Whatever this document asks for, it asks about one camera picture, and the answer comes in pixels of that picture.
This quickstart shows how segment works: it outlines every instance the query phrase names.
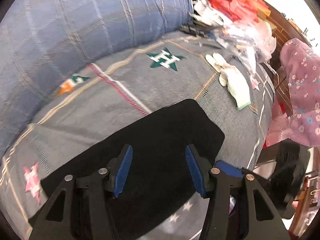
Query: white star pattern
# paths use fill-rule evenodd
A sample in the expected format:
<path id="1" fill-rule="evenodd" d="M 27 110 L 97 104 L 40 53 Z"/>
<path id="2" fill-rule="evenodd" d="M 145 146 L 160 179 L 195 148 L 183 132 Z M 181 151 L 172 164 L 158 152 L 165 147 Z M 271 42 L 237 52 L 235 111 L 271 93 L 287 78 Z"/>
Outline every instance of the white star pattern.
<path id="1" fill-rule="evenodd" d="M 185 203 L 183 205 L 183 210 L 188 210 L 193 206 L 193 204 L 190 204 L 190 202 L 188 201 L 187 203 Z"/>
<path id="2" fill-rule="evenodd" d="M 171 217 L 169 217 L 169 221 L 170 222 L 177 222 L 177 219 L 178 219 L 178 217 L 180 217 L 180 216 L 178 216 L 176 213 L 174 213 Z"/>

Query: star emblem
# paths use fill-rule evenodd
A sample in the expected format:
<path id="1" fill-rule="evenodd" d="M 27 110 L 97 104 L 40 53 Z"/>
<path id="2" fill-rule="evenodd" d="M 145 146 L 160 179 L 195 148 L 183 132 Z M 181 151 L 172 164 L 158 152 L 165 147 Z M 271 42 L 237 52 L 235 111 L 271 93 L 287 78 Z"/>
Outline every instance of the star emblem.
<path id="1" fill-rule="evenodd" d="M 25 192 L 30 192 L 32 197 L 35 198 L 40 204 L 40 179 L 38 177 L 39 163 L 31 167 L 31 170 L 26 166 L 23 167 L 24 178 L 26 180 Z"/>
<path id="2" fill-rule="evenodd" d="M 175 56 L 170 53 L 167 48 L 164 48 L 160 53 L 147 53 L 150 59 L 154 61 L 151 68 L 164 66 L 165 68 L 172 68 L 177 71 L 175 62 L 185 58 L 183 56 Z"/>
<path id="3" fill-rule="evenodd" d="M 260 91 L 259 84 L 261 82 L 257 81 L 255 78 L 252 78 L 252 77 L 250 77 L 250 81 L 251 81 L 251 85 L 252 85 L 253 90 L 256 89 L 256 90 Z"/>
<path id="4" fill-rule="evenodd" d="M 190 202 L 188 201 L 187 203 L 185 203 L 185 204 L 183 205 L 183 210 L 188 210 L 188 211 L 189 211 L 189 209 L 190 209 L 192 206 L 193 206 L 193 205 L 190 204 Z"/>
<path id="5" fill-rule="evenodd" d="M 170 222 L 172 222 L 172 221 L 176 222 L 178 217 L 180 217 L 180 216 L 178 216 L 176 213 L 174 213 L 171 217 L 169 217 L 169 221 Z"/>
<path id="6" fill-rule="evenodd" d="M 65 82 L 63 82 L 60 85 L 60 89 L 58 91 L 58 96 L 64 94 L 64 93 L 71 93 L 76 85 L 81 84 L 85 81 L 90 79 L 90 77 L 82 77 L 78 74 L 73 74 L 71 78 L 67 79 Z"/>

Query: blue gripper pad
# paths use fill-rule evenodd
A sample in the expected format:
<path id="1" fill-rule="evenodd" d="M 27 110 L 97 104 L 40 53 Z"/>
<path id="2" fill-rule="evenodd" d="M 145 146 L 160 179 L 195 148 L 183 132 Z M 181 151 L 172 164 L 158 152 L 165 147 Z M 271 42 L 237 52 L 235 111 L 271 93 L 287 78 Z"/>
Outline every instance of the blue gripper pad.
<path id="1" fill-rule="evenodd" d="M 129 146 L 128 150 L 122 160 L 122 163 L 118 169 L 118 172 L 116 174 L 115 187 L 113 190 L 114 197 L 118 197 L 118 195 L 120 193 L 122 193 L 125 181 L 127 180 L 127 176 L 129 173 L 132 158 L 133 158 L 133 149 L 132 149 L 132 146 Z"/>
<path id="2" fill-rule="evenodd" d="M 205 198 L 207 192 L 204 188 L 204 178 L 189 146 L 186 147 L 186 161 L 196 191 Z"/>
<path id="3" fill-rule="evenodd" d="M 242 178 L 243 174 L 241 172 L 241 170 L 237 169 L 234 166 L 231 166 L 228 163 L 225 163 L 224 161 L 217 161 L 214 165 L 216 168 L 219 168 L 220 170 L 222 170 L 224 173 L 226 173 L 227 175 L 236 177 L 236 178 Z"/>

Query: pillow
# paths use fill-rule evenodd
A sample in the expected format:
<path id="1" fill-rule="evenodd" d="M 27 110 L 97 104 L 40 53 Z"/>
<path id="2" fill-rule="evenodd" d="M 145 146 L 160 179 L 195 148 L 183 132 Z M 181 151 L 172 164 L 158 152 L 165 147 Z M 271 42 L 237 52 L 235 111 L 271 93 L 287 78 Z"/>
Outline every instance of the pillow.
<path id="1" fill-rule="evenodd" d="M 15 0 L 0 23 L 0 156 L 75 71 L 174 31 L 190 11 L 190 0 Z"/>

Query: metal rivet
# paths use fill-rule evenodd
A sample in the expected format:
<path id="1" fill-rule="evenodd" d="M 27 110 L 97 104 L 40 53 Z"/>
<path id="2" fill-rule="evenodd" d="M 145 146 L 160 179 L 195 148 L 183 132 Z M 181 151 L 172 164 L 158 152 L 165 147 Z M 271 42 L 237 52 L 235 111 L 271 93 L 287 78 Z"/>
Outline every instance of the metal rivet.
<path id="1" fill-rule="evenodd" d="M 220 173 L 220 170 L 219 170 L 218 168 L 212 168 L 212 169 L 211 169 L 211 172 L 212 172 L 213 174 L 219 174 L 219 173 Z"/>
<path id="2" fill-rule="evenodd" d="M 65 181 L 70 181 L 70 180 L 72 180 L 72 179 L 73 179 L 73 176 L 72 176 L 72 175 L 67 175 L 67 176 L 64 177 L 64 180 L 65 180 Z"/>
<path id="3" fill-rule="evenodd" d="M 245 177 L 247 180 L 254 180 L 254 176 L 252 174 L 247 174 Z"/>
<path id="4" fill-rule="evenodd" d="M 101 175 L 106 174 L 107 172 L 108 172 L 108 170 L 107 170 L 106 168 L 101 168 L 101 169 L 99 170 L 99 173 L 100 173 Z"/>

